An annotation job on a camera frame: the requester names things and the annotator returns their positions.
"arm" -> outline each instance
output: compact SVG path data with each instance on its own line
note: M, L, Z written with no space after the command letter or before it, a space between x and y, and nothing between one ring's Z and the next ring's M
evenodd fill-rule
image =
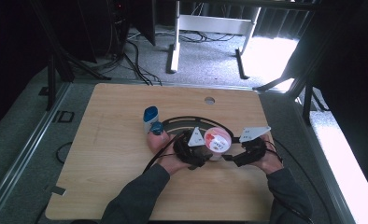
M261 139L266 142L269 149L275 151L272 145L268 143L268 135L261 136ZM291 171L283 167L276 154L266 151L264 157L250 165L257 166L266 173L269 190L275 197L270 223L308 223L286 207L288 205L305 217L312 216L312 204L305 191L295 182Z
M308 223L298 217L284 204L295 209L303 216L311 218L312 204L305 191L295 182L291 171L287 168L280 169L266 176L269 190L275 199L272 205L270 223Z
M164 154L174 153L173 145ZM170 176L189 167L176 156L161 157L144 174L127 184L106 207L101 224L147 223Z

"pink cup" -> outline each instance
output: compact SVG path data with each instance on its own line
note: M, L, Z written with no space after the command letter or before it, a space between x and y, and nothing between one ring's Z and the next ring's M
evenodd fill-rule
M213 153L211 161L218 161L221 155L230 149L232 143L231 136L220 127L208 129L204 139L206 147Z

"wooden table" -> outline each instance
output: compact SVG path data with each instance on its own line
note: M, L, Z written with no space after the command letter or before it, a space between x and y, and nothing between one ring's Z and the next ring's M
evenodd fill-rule
M209 105L206 97L213 97ZM240 136L244 127L267 126L254 91L98 84L78 128L46 216L99 219L106 205L141 175L153 154L143 131L144 109L159 108L160 120L179 116L213 119ZM244 150L233 144L230 154ZM272 194L256 167L208 161L172 176L151 220L267 220Z

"sleeve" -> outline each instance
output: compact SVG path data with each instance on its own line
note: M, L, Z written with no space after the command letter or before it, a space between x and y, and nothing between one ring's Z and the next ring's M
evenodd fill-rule
M154 205L170 179L160 164L128 183L106 207L101 224L147 223Z
M295 215L287 205L305 217L311 218L312 204L306 192L296 183L289 169L284 168L267 176L269 190L275 199L270 217L271 224L308 223Z

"hand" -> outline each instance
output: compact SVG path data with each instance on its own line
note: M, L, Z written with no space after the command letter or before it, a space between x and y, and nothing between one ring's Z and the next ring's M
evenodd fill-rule
M172 143L167 149L166 151L163 153L163 155L166 156L161 156L159 158L159 160L157 161L157 163L159 163L166 171L167 173L169 173L169 175L173 175L175 174L177 171L183 169L183 168L188 168L190 167L189 164L181 161L176 155L175 155L175 151L173 150L173 144Z
M261 135L260 138L265 141L266 147L276 152L272 144L269 143L269 136L267 134ZM257 166L262 169L267 175L283 169L283 164L280 162L277 155L270 151L266 151L265 155L259 160L250 163L249 165Z

